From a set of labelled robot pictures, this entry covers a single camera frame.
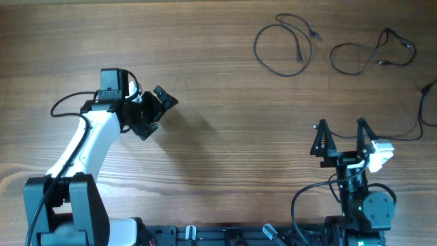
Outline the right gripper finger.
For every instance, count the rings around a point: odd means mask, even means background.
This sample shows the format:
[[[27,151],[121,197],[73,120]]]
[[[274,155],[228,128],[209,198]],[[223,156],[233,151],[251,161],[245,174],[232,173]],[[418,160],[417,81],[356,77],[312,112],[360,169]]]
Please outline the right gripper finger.
[[[368,138],[372,140],[377,140],[377,135],[372,131],[370,126],[368,125],[365,118],[359,118],[357,120],[357,144],[356,144],[356,151],[358,153],[363,153],[363,150],[366,148],[365,143],[365,134],[367,134]]]
[[[311,147],[310,155],[316,157],[331,157],[333,153],[336,153],[337,147],[327,121],[325,119],[320,120],[316,128],[317,134]]]

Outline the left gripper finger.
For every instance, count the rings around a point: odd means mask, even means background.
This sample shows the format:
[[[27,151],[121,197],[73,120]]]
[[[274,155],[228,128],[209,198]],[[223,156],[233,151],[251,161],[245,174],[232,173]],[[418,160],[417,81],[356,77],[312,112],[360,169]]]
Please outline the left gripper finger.
[[[149,124],[135,124],[131,126],[131,130],[135,135],[137,135],[142,141],[145,141],[151,134],[153,134],[158,129],[157,123]]]
[[[179,101],[168,94],[161,86],[157,85],[153,92],[155,93],[158,101],[159,101],[159,107],[161,112],[166,112],[172,107],[176,106]]]

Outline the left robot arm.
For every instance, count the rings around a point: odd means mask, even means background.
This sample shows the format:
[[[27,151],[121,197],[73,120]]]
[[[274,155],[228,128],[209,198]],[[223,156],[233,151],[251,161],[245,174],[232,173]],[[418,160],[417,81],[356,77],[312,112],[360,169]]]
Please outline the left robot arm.
[[[109,218],[96,181],[113,142],[132,131],[145,141],[178,100],[161,86],[141,89],[121,68],[100,71],[100,89],[79,112],[78,128],[61,158],[23,187],[26,245],[157,245],[138,217]]]

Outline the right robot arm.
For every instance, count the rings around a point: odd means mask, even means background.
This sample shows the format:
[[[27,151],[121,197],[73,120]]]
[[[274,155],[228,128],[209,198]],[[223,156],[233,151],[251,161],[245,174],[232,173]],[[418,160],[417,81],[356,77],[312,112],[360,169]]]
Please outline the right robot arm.
[[[335,168],[341,216],[325,218],[325,245],[385,245],[397,198],[384,184],[369,184],[366,171],[376,173],[393,157],[391,142],[379,139],[365,119],[357,121],[356,150],[339,152],[326,120],[320,120],[310,154],[322,157],[321,168]]]

